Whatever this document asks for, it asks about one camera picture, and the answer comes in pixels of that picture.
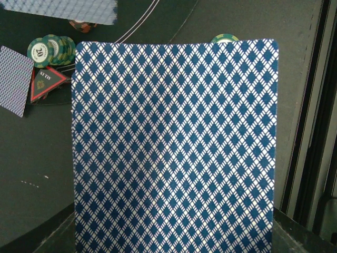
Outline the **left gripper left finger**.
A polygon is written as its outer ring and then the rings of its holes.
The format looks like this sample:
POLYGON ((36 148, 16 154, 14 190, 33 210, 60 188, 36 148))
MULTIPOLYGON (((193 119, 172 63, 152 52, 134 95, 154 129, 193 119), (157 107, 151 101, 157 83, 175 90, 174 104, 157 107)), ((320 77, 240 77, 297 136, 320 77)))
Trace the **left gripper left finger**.
POLYGON ((38 227, 18 237, 12 242, 1 246, 1 252, 33 252, 41 244, 43 239, 46 239, 55 232, 66 221, 66 219, 71 216, 74 209, 75 204, 71 203, 48 221, 42 223, 38 227))

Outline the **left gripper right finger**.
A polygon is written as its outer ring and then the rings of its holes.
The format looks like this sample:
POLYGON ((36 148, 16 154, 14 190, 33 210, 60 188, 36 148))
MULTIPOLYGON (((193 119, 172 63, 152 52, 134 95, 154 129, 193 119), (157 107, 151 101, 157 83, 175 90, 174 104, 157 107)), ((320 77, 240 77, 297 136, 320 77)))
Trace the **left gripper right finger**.
POLYGON ((274 208, 272 252, 336 252, 336 246, 274 208))

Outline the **blue playing card deck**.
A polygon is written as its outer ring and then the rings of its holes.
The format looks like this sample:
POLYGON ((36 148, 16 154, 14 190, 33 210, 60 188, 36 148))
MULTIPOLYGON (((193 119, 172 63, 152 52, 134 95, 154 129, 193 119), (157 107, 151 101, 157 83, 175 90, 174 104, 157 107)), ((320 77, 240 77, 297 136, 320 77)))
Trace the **blue playing card deck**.
POLYGON ((74 72, 77 252, 270 252, 279 46, 112 44, 74 72))

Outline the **card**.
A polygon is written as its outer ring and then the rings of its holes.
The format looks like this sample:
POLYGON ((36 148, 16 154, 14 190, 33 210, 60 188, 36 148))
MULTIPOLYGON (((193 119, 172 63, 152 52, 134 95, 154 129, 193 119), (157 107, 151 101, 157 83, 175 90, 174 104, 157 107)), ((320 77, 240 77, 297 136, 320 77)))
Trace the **card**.
POLYGON ((113 25, 117 20, 115 0, 31 0, 1 1, 8 11, 113 25))
POLYGON ((1 106, 23 117, 34 61, 6 46, 1 47, 1 106))

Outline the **green chips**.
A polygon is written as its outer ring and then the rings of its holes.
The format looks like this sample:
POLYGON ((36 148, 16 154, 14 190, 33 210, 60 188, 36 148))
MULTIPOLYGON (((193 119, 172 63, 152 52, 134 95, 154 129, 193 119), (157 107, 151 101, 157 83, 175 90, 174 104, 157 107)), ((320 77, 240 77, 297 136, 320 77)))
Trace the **green chips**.
POLYGON ((68 36, 48 34, 32 40, 27 48, 27 56, 37 68, 64 66, 75 59, 76 45, 68 36))

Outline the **green chip stack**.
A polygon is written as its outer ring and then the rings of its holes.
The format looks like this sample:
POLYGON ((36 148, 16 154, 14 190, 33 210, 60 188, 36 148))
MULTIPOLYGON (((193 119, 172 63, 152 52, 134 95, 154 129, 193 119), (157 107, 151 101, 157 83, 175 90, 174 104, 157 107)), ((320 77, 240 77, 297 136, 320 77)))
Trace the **green chip stack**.
POLYGON ((211 40, 211 43, 229 43, 236 41, 239 41, 239 39, 232 34, 219 34, 211 40))

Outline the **orange chips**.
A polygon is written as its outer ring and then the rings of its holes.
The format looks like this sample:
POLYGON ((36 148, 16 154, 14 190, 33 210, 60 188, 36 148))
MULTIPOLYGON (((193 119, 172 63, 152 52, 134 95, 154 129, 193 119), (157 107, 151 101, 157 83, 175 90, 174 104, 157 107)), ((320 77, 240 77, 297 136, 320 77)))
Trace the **orange chips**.
POLYGON ((69 23, 76 31, 79 31, 81 33, 88 33, 97 27, 96 23, 84 21, 69 20, 69 23))

